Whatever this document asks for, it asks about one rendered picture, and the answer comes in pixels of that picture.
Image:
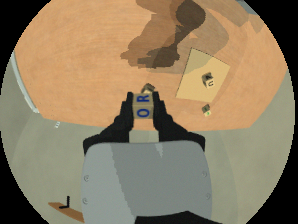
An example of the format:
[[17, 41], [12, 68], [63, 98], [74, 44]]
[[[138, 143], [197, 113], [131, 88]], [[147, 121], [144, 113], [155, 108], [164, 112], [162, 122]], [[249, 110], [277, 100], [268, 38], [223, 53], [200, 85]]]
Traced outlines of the tan flat mat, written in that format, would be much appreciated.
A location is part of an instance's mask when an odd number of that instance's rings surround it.
[[[175, 98], [212, 102], [231, 66], [204, 52], [191, 48]], [[214, 77], [215, 86], [206, 88], [202, 76]]]

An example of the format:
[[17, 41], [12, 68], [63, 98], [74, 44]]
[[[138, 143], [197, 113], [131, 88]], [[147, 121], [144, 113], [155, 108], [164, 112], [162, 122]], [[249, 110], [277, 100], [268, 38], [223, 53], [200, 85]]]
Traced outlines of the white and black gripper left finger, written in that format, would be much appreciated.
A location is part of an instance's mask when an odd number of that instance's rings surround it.
[[[129, 132], [134, 128], [133, 93], [127, 92], [126, 101], [122, 101], [120, 115], [114, 118], [114, 122], [105, 128], [100, 134], [96, 134], [83, 141], [84, 155], [91, 145], [103, 142], [128, 143]], [[112, 141], [111, 141], [112, 139]]]

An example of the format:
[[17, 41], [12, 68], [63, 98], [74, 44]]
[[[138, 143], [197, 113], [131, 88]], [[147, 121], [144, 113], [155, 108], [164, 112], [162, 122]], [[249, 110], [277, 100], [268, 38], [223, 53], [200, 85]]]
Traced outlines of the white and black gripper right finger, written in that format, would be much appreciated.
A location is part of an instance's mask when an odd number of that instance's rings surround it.
[[[205, 151], [205, 137], [185, 128], [173, 121], [173, 117], [167, 114], [164, 100], [160, 100], [158, 91], [152, 92], [154, 110], [153, 126], [158, 131], [159, 142], [188, 140], [194, 141], [202, 146]], [[162, 107], [161, 107], [162, 106]]]

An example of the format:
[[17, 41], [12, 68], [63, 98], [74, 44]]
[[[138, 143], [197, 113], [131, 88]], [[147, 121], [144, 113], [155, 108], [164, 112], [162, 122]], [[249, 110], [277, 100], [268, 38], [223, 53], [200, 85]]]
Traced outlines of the beige block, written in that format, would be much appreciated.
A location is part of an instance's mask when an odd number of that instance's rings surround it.
[[215, 86], [214, 78], [210, 74], [202, 76], [202, 81], [203, 81], [203, 85], [207, 89]]
[[154, 89], [145, 85], [145, 87], [141, 90], [141, 93], [152, 93], [154, 92]]
[[203, 111], [205, 117], [211, 114], [211, 111], [210, 111], [208, 105], [206, 105], [205, 107], [203, 107], [203, 108], [201, 108], [201, 109], [202, 109], [202, 111]]
[[154, 110], [152, 93], [133, 94], [132, 107], [134, 119], [152, 119]]

